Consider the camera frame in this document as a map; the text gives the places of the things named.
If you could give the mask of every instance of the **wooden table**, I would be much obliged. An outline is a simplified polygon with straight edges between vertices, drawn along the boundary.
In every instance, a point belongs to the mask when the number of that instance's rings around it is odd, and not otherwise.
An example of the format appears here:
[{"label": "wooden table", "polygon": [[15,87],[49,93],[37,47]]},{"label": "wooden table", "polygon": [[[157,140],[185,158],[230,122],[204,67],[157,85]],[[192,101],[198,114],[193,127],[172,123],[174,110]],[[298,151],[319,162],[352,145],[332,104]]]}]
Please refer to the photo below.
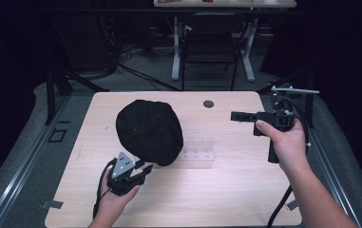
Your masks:
[{"label": "wooden table", "polygon": [[[231,111],[263,111],[255,92],[109,92],[95,94],[50,208],[47,227],[86,227],[92,221],[99,177],[123,151],[116,117],[136,99],[172,105],[184,149],[174,163],[154,164],[140,192],[115,223],[118,227],[214,227],[265,225],[289,182],[267,162],[269,139],[253,135],[253,123],[230,121]],[[205,101],[214,106],[207,108]],[[184,157],[193,139],[206,139],[207,157]],[[294,200],[291,195],[287,202]],[[276,225],[297,225],[297,209],[282,208]]]},{"label": "wooden table", "polygon": [[[154,0],[154,7],[157,8],[246,8],[246,9],[288,9],[296,6],[295,0],[213,0],[212,2],[203,2],[202,0]],[[257,30],[257,19],[254,19],[249,23],[248,30],[246,32],[247,44],[245,50],[241,51],[242,63],[245,68],[246,79],[249,82],[255,81],[254,71],[249,60],[249,54],[252,49],[252,44],[255,39],[255,33]],[[179,48],[180,39],[178,17],[174,18],[174,64],[172,66],[172,80],[177,81],[179,79],[180,67],[181,67],[181,54]]]}]

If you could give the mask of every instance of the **small round hole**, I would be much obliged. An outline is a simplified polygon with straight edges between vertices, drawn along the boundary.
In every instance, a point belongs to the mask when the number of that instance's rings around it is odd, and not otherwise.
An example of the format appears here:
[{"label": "small round hole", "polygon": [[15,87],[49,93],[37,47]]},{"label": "small round hole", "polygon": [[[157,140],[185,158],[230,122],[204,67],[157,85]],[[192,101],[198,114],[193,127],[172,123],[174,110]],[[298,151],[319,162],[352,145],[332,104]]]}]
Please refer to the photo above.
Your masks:
[{"label": "small round hole", "polygon": [[214,103],[212,101],[207,100],[207,101],[203,102],[203,105],[207,108],[211,108],[214,106]]}]

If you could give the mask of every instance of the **clear plastic container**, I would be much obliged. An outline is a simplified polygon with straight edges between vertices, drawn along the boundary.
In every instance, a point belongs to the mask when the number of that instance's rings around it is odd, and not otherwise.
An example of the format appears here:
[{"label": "clear plastic container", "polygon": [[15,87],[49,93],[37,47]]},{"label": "clear plastic container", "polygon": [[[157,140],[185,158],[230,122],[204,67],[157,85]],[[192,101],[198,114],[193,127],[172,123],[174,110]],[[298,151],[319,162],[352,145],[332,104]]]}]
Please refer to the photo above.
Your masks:
[{"label": "clear plastic container", "polygon": [[179,162],[213,162],[214,137],[183,138],[183,149],[178,155]]}]

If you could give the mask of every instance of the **black cable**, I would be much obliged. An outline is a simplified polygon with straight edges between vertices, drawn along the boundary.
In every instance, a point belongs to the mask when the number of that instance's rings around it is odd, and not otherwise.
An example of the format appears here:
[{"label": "black cable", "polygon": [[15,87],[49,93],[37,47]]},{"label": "black cable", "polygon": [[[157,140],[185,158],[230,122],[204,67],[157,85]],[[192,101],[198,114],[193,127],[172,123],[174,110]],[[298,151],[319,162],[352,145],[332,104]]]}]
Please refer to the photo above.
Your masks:
[{"label": "black cable", "polygon": [[275,211],[270,216],[269,221],[267,223],[267,228],[272,227],[273,222],[275,221],[275,218],[276,218],[278,212],[281,210],[282,206],[287,201],[287,199],[290,197],[292,192],[293,192],[293,188],[290,185],[290,186],[288,186],[287,191],[285,192],[284,196],[282,197],[282,199],[281,199],[280,203],[278,204],[278,206],[276,207]]},{"label": "black cable", "polygon": [[100,207],[100,201],[101,199],[103,198],[103,196],[110,190],[110,188],[104,192],[102,195],[101,195],[101,186],[103,184],[103,180],[104,180],[104,175],[105,175],[105,172],[106,172],[106,169],[116,163],[116,160],[117,159],[113,159],[112,161],[108,162],[104,168],[104,171],[103,173],[101,174],[101,177],[100,177],[100,182],[98,183],[98,190],[97,190],[97,200],[95,201],[95,204],[94,204],[94,210],[92,212],[92,218],[95,219],[95,217],[97,216],[97,213],[98,213],[98,208]]},{"label": "black cable", "polygon": [[[291,105],[296,112],[298,113],[298,116],[295,115],[295,117],[297,119],[299,119],[299,121],[302,124],[303,130],[304,130],[304,134],[305,134],[305,144],[306,144],[306,154],[308,154],[308,142],[309,142],[309,132],[308,132],[308,126],[306,124],[306,120],[305,120],[305,115],[303,113],[303,111],[301,109],[298,108],[298,106],[296,106],[294,104],[294,102],[291,99],[288,98],[283,98],[281,99],[281,102],[287,102],[289,105]],[[273,222],[275,221],[276,216],[278,215],[278,212],[281,210],[282,206],[285,204],[285,202],[287,201],[287,199],[290,197],[291,193],[293,192],[293,188],[290,185],[287,188],[287,191],[284,193],[284,196],[282,197],[280,203],[278,204],[278,206],[276,207],[275,211],[273,212],[273,214],[270,216],[269,221],[267,223],[267,228],[270,228],[273,226]]]},{"label": "black cable", "polygon": [[175,91],[181,91],[180,89],[174,87],[174,86],[171,86],[169,84],[166,84],[166,83],[163,83],[161,82],[160,80],[150,76],[150,75],[147,75],[145,73],[141,73],[140,71],[137,71],[135,69],[132,69],[132,68],[129,68],[123,64],[118,64],[119,67],[121,67],[123,70],[126,70],[127,72],[135,75],[136,77],[139,77],[139,78],[142,78],[144,80],[146,80],[147,82],[152,82],[152,83],[156,83],[158,85],[161,85],[161,86],[165,86],[165,87],[168,87],[172,90],[175,90]]}]

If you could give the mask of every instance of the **black mount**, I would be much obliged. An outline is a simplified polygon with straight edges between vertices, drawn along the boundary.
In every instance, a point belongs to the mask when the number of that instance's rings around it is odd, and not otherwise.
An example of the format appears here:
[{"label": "black mount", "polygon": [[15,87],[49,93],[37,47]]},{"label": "black mount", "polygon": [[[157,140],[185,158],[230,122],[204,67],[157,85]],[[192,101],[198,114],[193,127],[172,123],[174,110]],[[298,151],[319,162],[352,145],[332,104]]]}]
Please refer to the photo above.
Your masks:
[{"label": "black mount", "polygon": [[[246,112],[231,112],[231,121],[236,122],[253,122],[255,123],[257,120],[262,120],[271,124],[273,127],[280,131],[288,131],[294,127],[294,116],[290,113],[282,113],[282,112],[257,112],[254,113],[246,113]],[[257,129],[256,125],[254,128],[255,136],[262,136],[263,134]],[[278,157],[276,155],[275,148],[273,146],[273,141],[270,141],[269,146],[269,157],[267,159],[268,162],[271,163],[279,163]]]}]

